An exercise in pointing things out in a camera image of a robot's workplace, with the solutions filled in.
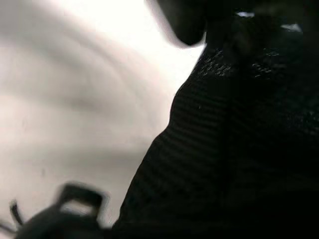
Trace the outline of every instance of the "white surface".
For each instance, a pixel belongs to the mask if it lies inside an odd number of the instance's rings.
[[[0,0],[0,217],[76,180],[110,192],[114,222],[201,50],[174,48],[142,0]]]

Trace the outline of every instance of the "black fabric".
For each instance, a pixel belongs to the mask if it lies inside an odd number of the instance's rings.
[[[283,30],[240,66],[204,50],[114,225],[283,227],[317,217],[319,61]]]

